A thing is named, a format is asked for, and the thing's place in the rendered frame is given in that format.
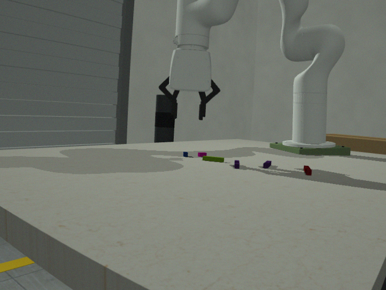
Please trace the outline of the lime green rod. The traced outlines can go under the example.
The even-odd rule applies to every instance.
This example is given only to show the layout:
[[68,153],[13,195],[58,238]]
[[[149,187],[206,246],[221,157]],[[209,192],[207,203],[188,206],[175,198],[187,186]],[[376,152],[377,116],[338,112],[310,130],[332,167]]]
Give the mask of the lime green rod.
[[224,162],[223,157],[203,156],[203,161]]

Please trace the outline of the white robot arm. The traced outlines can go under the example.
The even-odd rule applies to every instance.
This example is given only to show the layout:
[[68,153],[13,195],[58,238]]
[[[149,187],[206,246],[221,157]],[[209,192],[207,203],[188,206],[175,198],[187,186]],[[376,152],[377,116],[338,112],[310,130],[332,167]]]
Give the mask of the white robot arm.
[[[176,32],[179,47],[209,49],[210,29],[233,16],[239,0],[177,0]],[[292,140],[284,146],[332,148],[326,141],[327,82],[340,59],[345,38],[332,24],[302,27],[309,0],[279,0],[282,10],[281,50],[293,62],[313,60],[294,79]],[[314,58],[314,59],[313,59]]]

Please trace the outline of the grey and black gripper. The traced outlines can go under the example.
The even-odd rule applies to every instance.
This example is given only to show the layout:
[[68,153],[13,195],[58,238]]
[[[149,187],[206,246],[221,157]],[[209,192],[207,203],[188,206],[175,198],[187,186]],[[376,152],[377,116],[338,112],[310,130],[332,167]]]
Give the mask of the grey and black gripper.
[[[178,58],[178,59],[177,59]],[[169,84],[173,95],[166,89]],[[208,96],[205,92],[213,89]],[[218,86],[211,79],[210,52],[202,48],[181,47],[173,51],[169,77],[159,86],[159,89],[172,102],[171,115],[177,118],[177,96],[180,90],[192,90],[200,95],[199,120],[203,120],[206,103],[220,92]],[[205,92],[198,92],[205,91]]]

